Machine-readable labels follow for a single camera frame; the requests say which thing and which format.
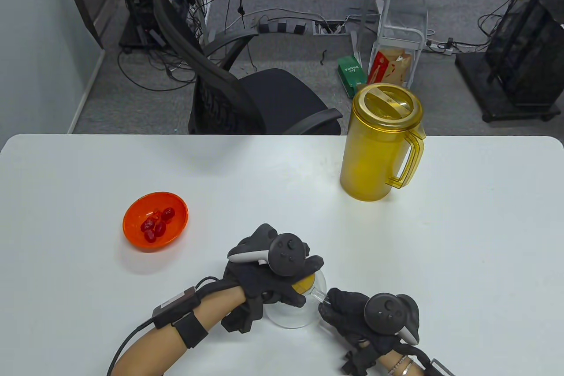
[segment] black glove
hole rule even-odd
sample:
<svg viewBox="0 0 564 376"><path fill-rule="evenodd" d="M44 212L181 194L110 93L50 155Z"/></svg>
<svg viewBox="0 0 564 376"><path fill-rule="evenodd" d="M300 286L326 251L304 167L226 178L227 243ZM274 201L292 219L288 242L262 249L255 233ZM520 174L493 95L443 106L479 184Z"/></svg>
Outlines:
<svg viewBox="0 0 564 376"><path fill-rule="evenodd" d="M282 302L303 307L306 298L292 288L297 282L313 275L323 266L323 259L318 255L308 257L304 269L297 275L283 277L275 275L267 264L232 263L225 268L223 279L236 281L245 291L247 300L260 298L263 304Z"/></svg>
<svg viewBox="0 0 564 376"><path fill-rule="evenodd" d="M324 321L334 326L339 334L356 348L365 346L365 341L380 355L388 354L399 338L395 335L380 335L368 327L364 320L364 306L369 297L360 293L349 293L332 288L326 302L319 304L319 314Z"/></svg>
<svg viewBox="0 0 564 376"><path fill-rule="evenodd" d="M268 249L273 239L278 234L276 230L267 223L262 224L251 237L241 240L237 246L245 245L251 240L258 242L259 247ZM304 243L305 257L310 253L307 244ZM200 299L210 293L228 289L234 286L241 286L245 293L246 302L233 310L222 320L223 327L233 332L238 330L242 333L248 332L253 320L262 318L263 304L283 302L294 307L303 307L306 298L298 294L292 285L302 279L313 275L323 266L323 259L319 256L306 258L302 268L288 277L275 274L270 265L258 262L233 263L229 261L223 274L223 279L214 283L209 283L198 290Z"/></svg>
<svg viewBox="0 0 564 376"><path fill-rule="evenodd" d="M297 275L282 277L276 275L267 264L229 262L223 275L224 281L234 281L245 292L246 302L221 321L228 332L235 330L246 333L254 320L262 318L262 305L278 301L303 307L306 298L298 294L292 285L313 275L323 266L323 259L312 256L306 259L304 269Z"/></svg>

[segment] glass cup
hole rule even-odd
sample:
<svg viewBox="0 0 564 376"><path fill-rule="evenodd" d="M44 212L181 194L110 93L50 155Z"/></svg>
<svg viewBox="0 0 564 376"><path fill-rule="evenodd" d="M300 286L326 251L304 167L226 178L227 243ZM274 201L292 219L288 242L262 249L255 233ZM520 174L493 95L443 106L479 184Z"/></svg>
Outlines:
<svg viewBox="0 0 564 376"><path fill-rule="evenodd" d="M306 297L303 307L294 307L284 303L264 304L264 313L276 325L282 328L296 329L318 322L321 318L318 305L325 298L327 283L321 271L315 273L315 280L311 287L302 295Z"/></svg>

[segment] white wall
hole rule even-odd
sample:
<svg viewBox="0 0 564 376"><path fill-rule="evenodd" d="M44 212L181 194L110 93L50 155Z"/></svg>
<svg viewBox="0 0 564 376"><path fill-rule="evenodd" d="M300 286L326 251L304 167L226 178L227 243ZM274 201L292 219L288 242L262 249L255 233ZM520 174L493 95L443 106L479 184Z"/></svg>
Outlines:
<svg viewBox="0 0 564 376"><path fill-rule="evenodd" d="M0 149L66 133L103 57L74 0L0 0Z"/></svg>

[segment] green box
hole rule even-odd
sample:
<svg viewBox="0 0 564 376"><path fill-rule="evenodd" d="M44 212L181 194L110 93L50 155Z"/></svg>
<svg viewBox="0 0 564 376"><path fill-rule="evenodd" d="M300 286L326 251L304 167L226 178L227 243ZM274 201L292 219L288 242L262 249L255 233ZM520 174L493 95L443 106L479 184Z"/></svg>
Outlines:
<svg viewBox="0 0 564 376"><path fill-rule="evenodd" d="M359 85L364 86L367 81L366 73L354 56L341 57L337 60L337 72L349 98L353 98Z"/></svg>

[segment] forearm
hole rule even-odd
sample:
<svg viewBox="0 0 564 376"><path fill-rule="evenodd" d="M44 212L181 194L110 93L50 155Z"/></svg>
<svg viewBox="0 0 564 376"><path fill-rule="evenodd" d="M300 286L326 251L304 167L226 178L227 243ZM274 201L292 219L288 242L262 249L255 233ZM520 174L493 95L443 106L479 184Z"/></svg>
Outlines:
<svg viewBox="0 0 564 376"><path fill-rule="evenodd" d="M209 331L244 302L243 290L240 287L231 288L208 295L193 313L205 330ZM160 376L186 352L186 349L173 326L152 329L121 356L111 376Z"/></svg>
<svg viewBox="0 0 564 376"><path fill-rule="evenodd" d="M402 355L399 352L390 351L385 356L381 356L378 361L386 368L387 371L390 371L399 362L399 360L401 360L401 357ZM401 362L401 364L393 371L393 376L423 376L423 369L415 362L411 364L407 373L403 374L403 371L407 368L407 366L409 366L411 361L411 358L403 360L403 362Z"/></svg>

